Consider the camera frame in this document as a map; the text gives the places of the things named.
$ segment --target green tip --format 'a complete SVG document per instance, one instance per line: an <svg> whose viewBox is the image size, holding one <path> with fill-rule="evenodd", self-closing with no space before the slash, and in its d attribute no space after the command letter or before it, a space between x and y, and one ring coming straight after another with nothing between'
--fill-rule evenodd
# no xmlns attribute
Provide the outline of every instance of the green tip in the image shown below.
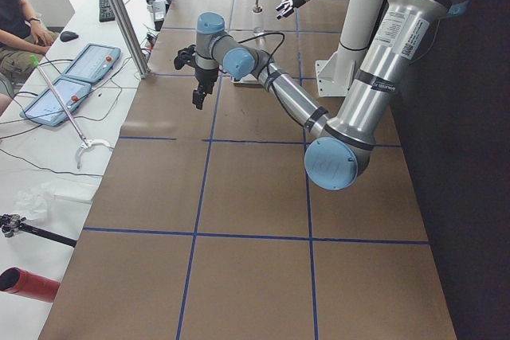
<svg viewBox="0 0 510 340"><path fill-rule="evenodd" d="M34 55L30 55L30 60L32 61L34 67L39 65L39 61L37 61L37 58Z"/></svg>

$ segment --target computer mouse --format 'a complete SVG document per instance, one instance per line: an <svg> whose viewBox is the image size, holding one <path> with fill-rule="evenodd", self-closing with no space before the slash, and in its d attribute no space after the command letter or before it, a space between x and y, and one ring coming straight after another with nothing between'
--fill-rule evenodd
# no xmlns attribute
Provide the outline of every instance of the computer mouse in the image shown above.
<svg viewBox="0 0 510 340"><path fill-rule="evenodd" d="M61 41L71 41L77 39L80 35L73 31L62 31L61 32Z"/></svg>

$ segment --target red tube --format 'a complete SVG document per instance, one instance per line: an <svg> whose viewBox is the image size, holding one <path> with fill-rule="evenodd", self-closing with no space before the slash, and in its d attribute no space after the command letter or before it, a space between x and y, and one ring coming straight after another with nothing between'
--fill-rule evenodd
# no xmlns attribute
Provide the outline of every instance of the red tube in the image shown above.
<svg viewBox="0 0 510 340"><path fill-rule="evenodd" d="M52 303L61 284L55 280L12 267L0 275L0 291Z"/></svg>

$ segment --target black keyboard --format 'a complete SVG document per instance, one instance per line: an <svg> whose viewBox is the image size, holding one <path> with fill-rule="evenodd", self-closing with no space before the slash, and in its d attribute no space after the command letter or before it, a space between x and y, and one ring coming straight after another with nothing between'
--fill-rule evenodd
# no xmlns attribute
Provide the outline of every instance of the black keyboard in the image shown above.
<svg viewBox="0 0 510 340"><path fill-rule="evenodd" d="M99 0L99 21L112 21L115 20L112 4L109 0Z"/></svg>

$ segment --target black wall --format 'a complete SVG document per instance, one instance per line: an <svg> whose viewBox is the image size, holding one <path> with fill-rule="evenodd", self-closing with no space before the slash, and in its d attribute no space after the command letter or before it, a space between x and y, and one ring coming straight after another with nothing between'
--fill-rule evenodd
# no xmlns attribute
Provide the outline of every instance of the black wall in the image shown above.
<svg viewBox="0 0 510 340"><path fill-rule="evenodd" d="M470 1L392 111L459 340L509 340L510 0Z"/></svg>

